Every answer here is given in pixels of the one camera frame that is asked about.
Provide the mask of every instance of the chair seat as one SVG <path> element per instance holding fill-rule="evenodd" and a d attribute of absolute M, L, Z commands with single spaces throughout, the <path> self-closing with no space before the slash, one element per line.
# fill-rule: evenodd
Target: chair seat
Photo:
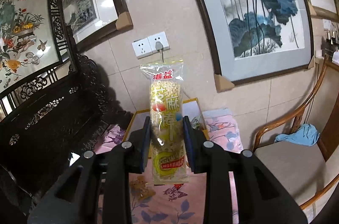
<path fill-rule="evenodd" d="M 318 145 L 277 142 L 258 148 L 255 155 L 284 186 L 298 205 L 312 198 L 323 185 L 325 160 Z"/>

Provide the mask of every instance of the dark wooden picture frame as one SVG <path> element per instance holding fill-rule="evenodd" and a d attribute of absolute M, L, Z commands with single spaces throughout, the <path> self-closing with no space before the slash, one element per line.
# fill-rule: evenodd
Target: dark wooden picture frame
<path fill-rule="evenodd" d="M 122 32 L 133 28 L 133 23 L 128 12 L 127 4 L 125 0 L 113 0 L 118 19 L 93 32 L 88 37 L 84 38 L 77 44 L 77 48 L 80 52 L 84 52 L 91 47 L 97 45 L 97 41 L 110 36 L 118 35 Z"/>
<path fill-rule="evenodd" d="M 312 66 L 312 62 L 314 61 L 313 60 L 313 57 L 314 57 L 313 29 L 312 29 L 310 8 L 307 4 L 307 0 L 304 0 L 304 1 L 305 1 L 305 4 L 306 4 L 306 12 L 307 12 L 308 23 L 309 23 L 309 27 L 310 27 L 310 36 L 311 36 L 311 51 L 310 51 L 311 61 L 310 61 L 310 63 L 306 64 L 306 65 L 282 70 L 282 71 L 277 71 L 277 72 L 273 72 L 273 73 L 269 73 L 269 74 L 264 74 L 264 75 L 260 75 L 260 76 L 250 77 L 250 78 L 243 79 L 243 80 L 237 80 L 237 81 L 230 82 L 226 78 L 221 77 L 222 73 L 221 73 L 221 65 L 220 65 L 220 60 L 219 60 L 219 55 L 218 55 L 218 49 L 217 49 L 217 45 L 216 45 L 215 36 L 214 36 L 214 33 L 213 33 L 211 20 L 210 20 L 210 17 L 208 15 L 208 12 L 207 12 L 206 4 L 205 4 L 204 0 L 196 0 L 200 14 L 201 14 L 201 18 L 202 18 L 202 21 L 203 21 L 203 24 L 204 24 L 204 27 L 205 27 L 207 40 L 208 40 L 208 44 L 209 44 L 210 51 L 211 51 L 214 74 L 215 74 L 215 79 L 216 79 L 216 88 L 217 88 L 218 92 L 229 90 L 236 85 L 255 82 L 255 81 L 259 81 L 259 80 L 263 80 L 263 79 L 268 79 L 270 77 L 275 77 L 275 76 L 295 72 L 295 71 L 298 71 L 298 70 L 307 69 L 307 68 Z"/>
<path fill-rule="evenodd" d="M 38 71 L 26 76 L 25 78 L 21 79 L 20 81 L 14 83 L 13 85 L 6 88 L 4 91 L 0 93 L 0 100 L 1 105 L 3 105 L 2 99 L 7 96 L 13 99 L 14 97 L 18 100 L 16 96 L 15 90 L 18 87 L 21 87 L 26 84 L 30 84 L 32 82 L 36 82 L 36 84 L 39 85 L 39 88 L 43 88 L 45 85 L 47 85 L 47 80 L 41 80 L 41 75 L 46 73 L 48 76 L 52 74 L 54 75 L 54 68 L 61 65 L 63 63 L 61 51 L 66 51 L 68 48 L 68 35 L 67 35 L 67 29 L 64 23 L 64 17 L 63 17 L 63 10 L 62 10 L 62 2 L 61 0 L 47 0 L 47 6 L 48 6 L 48 12 L 49 12 L 49 23 L 50 28 L 53 36 L 53 42 L 55 45 L 58 61 L 48 65 L 47 67 L 44 67 L 42 69 L 39 69 Z"/>

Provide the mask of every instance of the plastic snack wrapper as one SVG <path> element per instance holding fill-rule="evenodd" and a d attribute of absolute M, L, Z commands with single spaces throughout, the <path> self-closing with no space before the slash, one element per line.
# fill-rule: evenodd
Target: plastic snack wrapper
<path fill-rule="evenodd" d="M 188 182 L 182 124 L 183 62 L 141 65 L 150 77 L 152 175 L 154 184 Z"/>

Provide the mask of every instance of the wall outlet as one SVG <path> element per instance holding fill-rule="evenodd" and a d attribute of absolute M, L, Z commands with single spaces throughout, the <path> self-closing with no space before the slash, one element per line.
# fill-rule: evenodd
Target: wall outlet
<path fill-rule="evenodd" d="M 148 38 L 137 40 L 132 42 L 132 46 L 135 52 L 135 55 L 138 59 L 152 55 L 152 49 L 150 48 L 150 43 Z"/>
<path fill-rule="evenodd" d="M 330 31 L 332 22 L 330 20 L 323 19 L 322 22 L 324 23 L 324 31 Z"/>
<path fill-rule="evenodd" d="M 149 36 L 148 37 L 148 40 L 150 42 L 150 48 L 152 50 L 153 53 L 156 53 L 158 52 L 156 49 L 155 49 L 155 43 L 157 41 L 160 41 L 164 47 L 164 51 L 165 50 L 169 50 L 170 46 L 168 44 L 168 41 L 167 41 L 167 38 L 166 38 L 166 34 L 165 32 L 160 32 L 160 33 L 157 33 L 157 34 L 154 34 L 152 36 Z"/>

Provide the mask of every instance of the snack package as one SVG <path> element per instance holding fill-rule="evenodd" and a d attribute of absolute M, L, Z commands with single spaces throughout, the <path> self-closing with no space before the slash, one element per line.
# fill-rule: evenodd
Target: snack package
<path fill-rule="evenodd" d="M 182 124 L 183 62 L 140 66 L 150 76 L 152 175 L 154 184 L 188 182 Z"/>

